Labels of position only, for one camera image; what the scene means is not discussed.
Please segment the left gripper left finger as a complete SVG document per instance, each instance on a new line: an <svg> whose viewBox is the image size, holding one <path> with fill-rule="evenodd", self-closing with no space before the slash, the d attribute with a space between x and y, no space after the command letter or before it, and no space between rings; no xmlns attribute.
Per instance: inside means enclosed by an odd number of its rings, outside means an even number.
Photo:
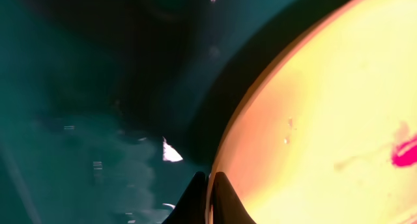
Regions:
<svg viewBox="0 0 417 224"><path fill-rule="evenodd" d="M162 224L205 224L208 176L196 172L176 207Z"/></svg>

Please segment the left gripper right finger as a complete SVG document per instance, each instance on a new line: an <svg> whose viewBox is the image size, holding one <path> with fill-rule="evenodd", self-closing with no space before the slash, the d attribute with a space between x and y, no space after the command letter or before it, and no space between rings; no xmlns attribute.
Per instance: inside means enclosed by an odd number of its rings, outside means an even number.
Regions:
<svg viewBox="0 0 417 224"><path fill-rule="evenodd" d="M212 187L213 224L255 224L224 172L217 172Z"/></svg>

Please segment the yellow-green plate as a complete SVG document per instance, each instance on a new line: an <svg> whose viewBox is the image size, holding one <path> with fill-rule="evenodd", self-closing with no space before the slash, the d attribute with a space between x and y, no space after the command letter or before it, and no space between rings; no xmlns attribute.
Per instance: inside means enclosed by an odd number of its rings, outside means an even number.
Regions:
<svg viewBox="0 0 417 224"><path fill-rule="evenodd" d="M415 223L416 0L352 0L277 56L212 170L256 223Z"/></svg>

